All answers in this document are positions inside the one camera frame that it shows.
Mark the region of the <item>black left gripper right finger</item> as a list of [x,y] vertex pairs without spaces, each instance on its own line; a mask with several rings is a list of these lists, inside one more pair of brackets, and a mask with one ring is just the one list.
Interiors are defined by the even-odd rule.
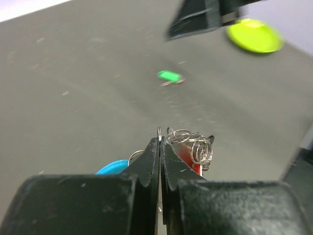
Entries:
[[208,181],[160,143],[163,223],[169,235],[310,235],[290,186],[278,181]]

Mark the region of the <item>blue handled metal keyring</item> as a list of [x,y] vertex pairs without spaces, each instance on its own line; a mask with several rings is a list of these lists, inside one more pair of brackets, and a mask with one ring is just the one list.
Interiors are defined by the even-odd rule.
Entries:
[[[204,173],[209,169],[213,157],[212,144],[215,139],[213,135],[206,137],[187,129],[175,130],[168,127],[165,137],[172,145],[172,148],[177,143],[187,144],[192,147],[192,152],[196,155],[196,163],[202,166],[202,172]],[[143,150],[138,150],[128,159],[114,161],[97,171],[97,174],[119,174],[141,156],[143,152]]]

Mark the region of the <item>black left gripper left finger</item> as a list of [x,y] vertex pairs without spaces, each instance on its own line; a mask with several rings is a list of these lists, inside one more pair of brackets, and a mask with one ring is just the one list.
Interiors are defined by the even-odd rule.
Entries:
[[120,174],[39,175],[16,192],[3,235],[155,235],[159,140]]

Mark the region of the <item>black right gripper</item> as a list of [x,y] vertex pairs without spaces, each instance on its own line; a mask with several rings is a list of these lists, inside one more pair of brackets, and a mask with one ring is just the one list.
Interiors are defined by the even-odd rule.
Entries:
[[166,30],[166,40],[202,34],[234,24],[240,8],[261,0],[184,0]]

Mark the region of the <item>green key tag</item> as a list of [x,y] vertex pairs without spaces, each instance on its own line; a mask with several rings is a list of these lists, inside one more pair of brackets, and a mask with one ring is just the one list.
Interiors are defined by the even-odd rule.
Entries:
[[157,73],[157,76],[165,81],[161,84],[162,87],[170,84],[179,84],[185,80],[181,74],[169,70],[162,70]]

